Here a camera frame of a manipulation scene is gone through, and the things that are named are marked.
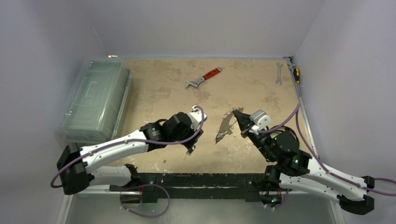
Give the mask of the large white keyring with keys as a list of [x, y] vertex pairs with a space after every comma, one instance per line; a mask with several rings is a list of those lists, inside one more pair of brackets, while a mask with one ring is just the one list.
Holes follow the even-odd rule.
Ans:
[[232, 122], [234, 119], [233, 111], [243, 112], [243, 107], [235, 107], [231, 109], [229, 112], [225, 113], [222, 122], [219, 126], [218, 132], [215, 137], [215, 144], [218, 144], [221, 140], [224, 139], [226, 135], [231, 135], [233, 133], [233, 126], [236, 124], [236, 120]]

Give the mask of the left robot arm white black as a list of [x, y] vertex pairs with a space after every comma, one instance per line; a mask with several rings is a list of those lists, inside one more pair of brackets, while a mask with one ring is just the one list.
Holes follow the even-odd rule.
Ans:
[[169, 119], [146, 123], [132, 133], [97, 145], [70, 143], [56, 163], [58, 172], [50, 186], [62, 188], [66, 195], [108, 184], [133, 191], [139, 186], [139, 178], [132, 165], [111, 168], [108, 163], [168, 145], [182, 145], [190, 156], [204, 132], [202, 127], [206, 120], [207, 115], [195, 108], [190, 113], [179, 112]]

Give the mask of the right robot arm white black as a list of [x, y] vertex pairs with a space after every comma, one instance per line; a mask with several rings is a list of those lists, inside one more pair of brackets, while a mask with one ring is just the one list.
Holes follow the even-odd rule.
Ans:
[[347, 175], [326, 166], [313, 152], [300, 149], [300, 138], [284, 123], [269, 129], [271, 119], [263, 110], [251, 115], [233, 110], [232, 116], [241, 136], [249, 138], [270, 163], [259, 180], [249, 182], [254, 187], [266, 192], [285, 189], [315, 194], [356, 215], [374, 210], [375, 200], [367, 195], [375, 186], [373, 177]]

